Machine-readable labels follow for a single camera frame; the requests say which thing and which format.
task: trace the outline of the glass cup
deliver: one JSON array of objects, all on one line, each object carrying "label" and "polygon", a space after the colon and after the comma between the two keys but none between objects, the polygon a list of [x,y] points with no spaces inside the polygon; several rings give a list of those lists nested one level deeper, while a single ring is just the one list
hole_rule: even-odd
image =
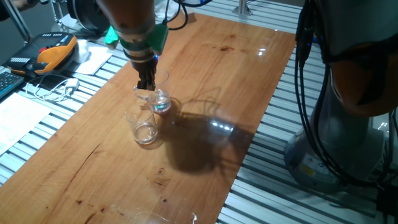
[{"label": "glass cup", "polygon": [[138,144],[150,144],[155,141],[158,130],[154,111],[148,102],[137,101],[126,110],[125,115]]},{"label": "glass cup", "polygon": [[155,91],[141,90],[134,87],[134,94],[139,99],[148,101],[154,113],[164,113],[172,105],[168,93],[167,80],[169,80],[169,73],[164,69],[157,68],[155,74]]}]

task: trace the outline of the wooden tabletop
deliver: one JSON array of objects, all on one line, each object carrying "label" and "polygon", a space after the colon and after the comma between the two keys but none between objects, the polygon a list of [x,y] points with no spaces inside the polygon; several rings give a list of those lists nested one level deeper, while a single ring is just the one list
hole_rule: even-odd
[{"label": "wooden tabletop", "polygon": [[138,79],[128,63],[0,187],[0,223],[216,221],[295,42],[196,18],[159,60],[172,108],[156,117],[157,145],[140,147],[124,117]]}]

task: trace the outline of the black cable bundle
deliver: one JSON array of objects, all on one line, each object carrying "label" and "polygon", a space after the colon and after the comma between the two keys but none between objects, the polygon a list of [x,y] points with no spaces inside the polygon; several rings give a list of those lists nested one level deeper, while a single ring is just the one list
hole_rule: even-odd
[{"label": "black cable bundle", "polygon": [[[307,136],[307,139],[315,152],[315,154],[320,158],[320,160],[324,163],[325,167],[337,178],[343,180],[347,184],[355,185],[358,187],[380,187],[379,184],[384,184],[392,179],[394,179],[398,174],[390,178],[389,180],[385,180],[387,177],[389,167],[392,160],[392,131],[390,131],[389,136],[389,146],[386,147],[387,150],[387,158],[384,159],[384,165],[381,175],[374,181],[366,181],[361,180],[353,177],[350,174],[347,174],[340,165],[332,158],[327,150],[325,149],[324,145],[319,136],[319,120],[320,120],[320,113],[322,111],[323,101],[326,95],[326,89],[329,82],[330,76],[330,64],[325,61],[325,55],[327,56],[328,52],[326,49],[326,44],[324,43],[324,33],[321,27],[318,27],[317,37],[318,43],[320,44],[320,48],[322,49],[322,58],[324,59],[325,67],[325,76],[323,78],[323,85],[321,88],[320,96],[315,106],[315,113],[314,113],[314,131],[310,125],[308,120],[308,114],[305,104],[305,91],[304,91],[304,79],[303,79],[303,68],[305,65],[306,59],[308,59],[310,49],[312,46],[313,40],[313,33],[314,33],[314,26],[315,26],[315,19],[319,19],[316,15],[316,7],[315,3],[309,0],[305,1],[304,7],[302,12],[300,13],[300,17],[298,20],[298,28],[296,33],[296,41],[297,41],[297,49],[296,49],[296,59],[295,59],[295,93],[296,99],[298,104],[298,110],[300,111],[300,118],[303,123],[303,129]],[[300,70],[300,90],[299,91],[299,70]],[[389,123],[390,125],[394,124],[394,127],[397,132],[398,136],[398,126],[396,125],[396,117],[395,111],[389,114]]]},{"label": "black cable bundle", "polygon": [[187,8],[186,7],[204,6],[205,4],[208,4],[209,2],[211,2],[212,0],[207,0],[207,1],[205,1],[203,3],[200,3],[200,4],[188,4],[188,3],[184,3],[183,0],[174,0],[174,1],[178,3],[177,13],[173,16],[173,18],[171,18],[171,20],[167,21],[167,11],[169,10],[169,3],[170,3],[170,0],[167,0],[166,12],[165,12],[165,18],[163,20],[163,25],[166,25],[168,22],[171,22],[175,18],[177,18],[177,16],[180,14],[181,8],[184,11],[185,18],[184,18],[184,23],[180,27],[169,28],[169,30],[180,30],[180,29],[184,28],[188,24],[188,12],[187,12]]}]

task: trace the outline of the yellow sticker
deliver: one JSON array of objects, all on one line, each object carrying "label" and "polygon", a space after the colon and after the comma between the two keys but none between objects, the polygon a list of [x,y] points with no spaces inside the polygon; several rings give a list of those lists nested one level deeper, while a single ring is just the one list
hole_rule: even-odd
[{"label": "yellow sticker", "polygon": [[309,176],[313,176],[315,171],[313,169],[311,169],[309,166],[302,164],[301,165],[301,171],[303,171],[304,173],[308,174]]}]

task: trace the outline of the white cable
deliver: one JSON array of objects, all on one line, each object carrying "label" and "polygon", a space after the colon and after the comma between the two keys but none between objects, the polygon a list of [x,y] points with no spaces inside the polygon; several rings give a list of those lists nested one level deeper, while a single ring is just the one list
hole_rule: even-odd
[{"label": "white cable", "polygon": [[[50,75],[56,76],[56,77],[66,78],[66,77],[64,77],[64,76],[62,76],[62,75],[53,75],[53,74],[50,74]],[[39,99],[39,100],[42,100],[42,101],[55,101],[55,100],[60,100],[60,99],[64,99],[65,96],[70,95],[70,94],[72,93],[72,90],[70,90],[70,89],[66,90],[65,86],[62,86],[64,83],[66,83],[66,82],[69,80],[69,78],[66,78],[64,81],[60,82],[58,85],[56,85],[56,86],[55,86],[54,88],[52,88],[50,91],[48,91],[46,94],[44,94],[44,95],[38,95],[37,92],[40,90],[40,87],[39,87],[39,86],[40,86],[40,84],[43,82],[44,78],[47,77],[47,76],[49,76],[49,75],[44,75],[44,76],[42,76],[42,77],[36,77],[36,78],[31,79],[29,82],[27,82],[27,83],[26,83],[26,86],[25,86],[25,95],[28,96],[27,90],[28,90],[28,87],[29,87],[29,83],[30,83],[31,81],[36,80],[36,79],[39,79],[39,78],[41,78],[41,80],[40,80],[39,83],[35,86],[35,89],[34,89],[34,91],[33,91],[33,95],[34,95],[37,99]],[[60,90],[63,90],[63,93],[61,93],[61,95],[57,95],[56,97],[53,97],[53,98],[48,98],[48,97],[47,97],[47,96],[50,96],[50,95],[52,95],[52,94],[54,94],[54,93],[55,93],[55,94],[58,93],[58,91],[60,91]]]}]

